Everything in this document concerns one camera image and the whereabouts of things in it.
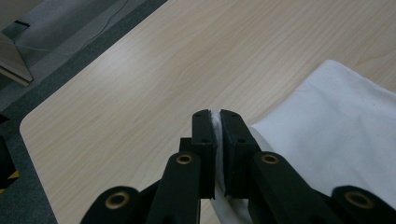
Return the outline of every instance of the thin wire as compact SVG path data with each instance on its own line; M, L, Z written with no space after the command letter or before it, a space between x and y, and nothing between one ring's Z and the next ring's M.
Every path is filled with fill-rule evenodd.
M111 19L113 19L113 17L115 15L117 15L125 7L125 5L127 4L128 1L129 0L125 0L125 2L122 4L122 6L107 19L107 22L105 23L105 26L96 35L86 39L83 42L83 44L76 51L74 51L72 53L65 54L65 53L57 52L54 49L36 49L36 48L32 48L32 47L28 47L28 46L24 46L24 45L19 45L19 44L14 44L14 43L10 43L10 42L5 42L5 41L0 41L0 44L13 45L13 46L16 46L16 47L20 47L20 48L24 48L24 49L32 49L32 50L37 50L37 51L54 52L54 53L57 53L57 54L60 54L60 55L63 55L63 56L72 56L72 55L76 54L77 52L79 52L80 50L82 50L88 43L93 41L97 36L99 36L106 29L106 27L110 23Z

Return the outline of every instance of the gray carpet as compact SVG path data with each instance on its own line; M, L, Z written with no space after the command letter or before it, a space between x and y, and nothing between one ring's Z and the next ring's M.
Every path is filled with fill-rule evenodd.
M19 99L2 109L1 114L10 120L0 125L0 134L6 139L21 177L0 194L0 223L57 222L21 139L19 131L21 120L164 2L165 0L146 0L70 57L49 76L31 87Z

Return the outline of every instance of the white towel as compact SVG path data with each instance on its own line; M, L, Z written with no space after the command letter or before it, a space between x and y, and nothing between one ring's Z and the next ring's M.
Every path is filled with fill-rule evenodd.
M396 94L344 65L323 63L250 130L311 188L330 196L335 187L356 186L396 208ZM232 212L217 215L230 223Z

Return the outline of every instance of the brass ring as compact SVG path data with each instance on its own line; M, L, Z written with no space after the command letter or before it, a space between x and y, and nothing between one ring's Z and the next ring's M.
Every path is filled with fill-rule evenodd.
M122 197L122 201L120 201L119 203L113 202L113 199L116 197ZM127 192L125 192L125 191L115 192L112 195L108 196L108 198L106 199L106 207L108 209L121 208L129 202L129 199L130 199L130 197Z
M359 191L348 191L344 196L349 203L359 208L372 209L375 206L374 202L369 197Z
M192 163L192 156L184 154L184 155L178 156L176 158L176 161L183 165L189 164L189 163Z
M279 162L279 159L271 154L263 154L262 161L268 164L277 164Z

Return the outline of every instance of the light wood tabletop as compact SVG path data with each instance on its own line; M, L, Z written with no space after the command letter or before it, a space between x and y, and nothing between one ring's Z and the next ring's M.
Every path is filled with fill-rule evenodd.
M252 124L326 59L396 91L395 21L393 0L167 2L23 120L56 218L78 223L106 189L161 178L194 112Z

